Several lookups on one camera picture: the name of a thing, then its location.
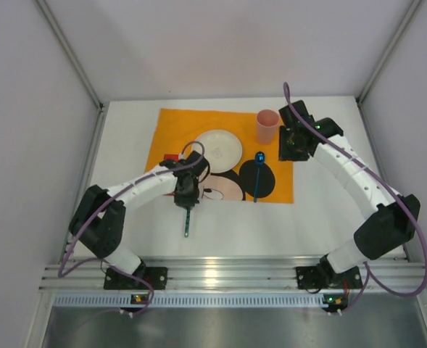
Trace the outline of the fork with teal handle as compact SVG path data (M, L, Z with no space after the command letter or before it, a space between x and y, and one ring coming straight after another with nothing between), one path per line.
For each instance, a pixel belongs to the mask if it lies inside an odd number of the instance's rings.
M184 232L183 232L183 235L185 238L188 238L190 233L191 211L192 209L190 207L186 208L186 216L184 221Z

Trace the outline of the pink plastic cup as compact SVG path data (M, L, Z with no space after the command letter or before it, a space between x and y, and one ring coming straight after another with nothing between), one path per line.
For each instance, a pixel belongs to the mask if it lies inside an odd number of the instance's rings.
M271 109L264 109L256 115L256 138L259 144L273 142L280 122L279 114Z

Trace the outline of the blue metallic spoon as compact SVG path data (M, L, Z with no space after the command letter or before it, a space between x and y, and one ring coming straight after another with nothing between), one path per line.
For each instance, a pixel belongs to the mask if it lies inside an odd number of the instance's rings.
M257 152L254 156L254 163L256 165L257 175L256 175L256 181L254 185L253 202L256 203L258 199L257 195L258 195L259 186L260 186L260 171L261 171L261 167L265 164L265 153Z

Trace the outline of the cream round plate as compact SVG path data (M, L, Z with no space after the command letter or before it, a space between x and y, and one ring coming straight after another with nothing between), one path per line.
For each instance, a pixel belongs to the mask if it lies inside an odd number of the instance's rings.
M242 144L239 139L226 130L209 130L199 135L192 149L198 153L202 152L204 146L204 157L210 164L211 173L224 173L232 170L240 162L243 154Z

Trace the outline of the orange cartoon mouse cloth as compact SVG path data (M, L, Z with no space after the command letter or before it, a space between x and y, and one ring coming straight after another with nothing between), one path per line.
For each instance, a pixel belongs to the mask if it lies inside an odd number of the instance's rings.
M255 113L161 109L145 170L152 169L162 160L176 160L188 142L210 130L234 134L242 144L243 154L234 169L224 173L210 171L199 184L204 199L252 201L257 175L254 156L264 152L265 164L260 171L257 201L294 202L293 163L278 160L278 137L268 145L257 143Z

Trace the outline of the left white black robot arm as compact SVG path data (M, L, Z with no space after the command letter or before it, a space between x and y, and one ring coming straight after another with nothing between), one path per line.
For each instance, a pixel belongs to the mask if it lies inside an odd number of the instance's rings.
M170 194L177 207L191 211L199 203L200 176L209 169L206 158L192 151L185 159L166 159L126 183L111 188L93 185L85 191L68 231L97 259L124 274L140 276L144 261L123 244L126 214Z

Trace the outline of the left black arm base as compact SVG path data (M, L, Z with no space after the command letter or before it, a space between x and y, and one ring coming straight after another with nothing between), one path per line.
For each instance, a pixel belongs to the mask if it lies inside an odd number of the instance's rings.
M137 275L143 279L154 290L165 290L167 285L168 269L166 267L146 267L142 273ZM107 268L105 273L105 290L144 290L147 286L132 278L122 275L111 268Z

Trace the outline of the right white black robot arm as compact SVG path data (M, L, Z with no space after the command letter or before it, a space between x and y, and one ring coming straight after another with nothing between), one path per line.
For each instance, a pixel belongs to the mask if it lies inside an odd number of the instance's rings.
M339 285L359 264L377 260L413 238L412 221L420 210L415 195L403 196L373 178L342 128L329 117L315 120L302 100L282 107L278 113L283 121L279 160L316 159L347 191L364 218L350 240L322 256L317 265L299 271L301 289Z

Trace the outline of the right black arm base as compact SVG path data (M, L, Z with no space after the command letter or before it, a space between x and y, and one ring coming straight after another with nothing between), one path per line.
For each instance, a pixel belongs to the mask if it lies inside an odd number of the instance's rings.
M358 267L343 273L334 273L319 266L299 266L295 268L297 288L312 293L329 289L361 289L362 277Z

